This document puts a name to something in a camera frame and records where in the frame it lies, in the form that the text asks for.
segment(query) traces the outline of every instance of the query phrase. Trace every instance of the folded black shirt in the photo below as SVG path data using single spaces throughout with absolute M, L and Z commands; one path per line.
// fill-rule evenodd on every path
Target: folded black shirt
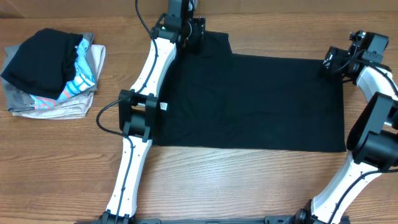
M 40 30 L 19 47 L 1 76 L 28 94 L 57 99 L 67 81 L 75 78 L 76 47 L 82 38 Z
M 341 78 L 321 76 L 321 60 L 232 54 L 227 34 L 205 40 L 167 72 L 155 144 L 346 150 Z

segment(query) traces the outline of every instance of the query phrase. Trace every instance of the stack of folded clothes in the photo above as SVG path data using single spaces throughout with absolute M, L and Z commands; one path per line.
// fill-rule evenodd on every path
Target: stack of folded clothes
M 93 40 L 92 33 L 44 29 L 6 47 L 1 83 L 7 110 L 28 118 L 84 118 L 106 55 Z

